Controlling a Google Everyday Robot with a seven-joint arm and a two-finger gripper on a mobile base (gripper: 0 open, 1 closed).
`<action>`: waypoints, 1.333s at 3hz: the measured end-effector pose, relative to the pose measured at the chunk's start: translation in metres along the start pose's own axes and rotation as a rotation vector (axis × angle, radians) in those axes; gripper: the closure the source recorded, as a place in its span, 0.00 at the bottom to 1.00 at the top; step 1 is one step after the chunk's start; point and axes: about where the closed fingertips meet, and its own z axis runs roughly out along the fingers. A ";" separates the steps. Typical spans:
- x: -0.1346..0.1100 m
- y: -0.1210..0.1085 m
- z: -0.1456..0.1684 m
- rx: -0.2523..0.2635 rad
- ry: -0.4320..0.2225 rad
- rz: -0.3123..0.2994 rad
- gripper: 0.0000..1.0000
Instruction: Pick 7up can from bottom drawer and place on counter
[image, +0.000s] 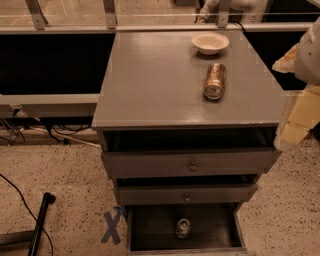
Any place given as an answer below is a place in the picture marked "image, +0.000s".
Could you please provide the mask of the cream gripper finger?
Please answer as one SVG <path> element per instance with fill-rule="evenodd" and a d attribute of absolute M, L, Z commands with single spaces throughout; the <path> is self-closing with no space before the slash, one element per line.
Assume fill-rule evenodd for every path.
<path fill-rule="evenodd" d="M 308 84 L 304 90 L 290 95 L 276 130 L 274 146 L 287 151 L 298 145 L 320 122 L 320 87 Z"/>
<path fill-rule="evenodd" d="M 298 45 L 295 44 L 287 53 L 272 65 L 272 69 L 280 73 L 294 73 L 297 48 Z"/>

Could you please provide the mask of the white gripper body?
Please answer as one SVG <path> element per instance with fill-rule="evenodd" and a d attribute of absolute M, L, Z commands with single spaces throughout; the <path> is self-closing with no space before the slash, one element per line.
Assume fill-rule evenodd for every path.
<path fill-rule="evenodd" d="M 320 17 L 299 41 L 295 76 L 308 84 L 320 85 Z"/>

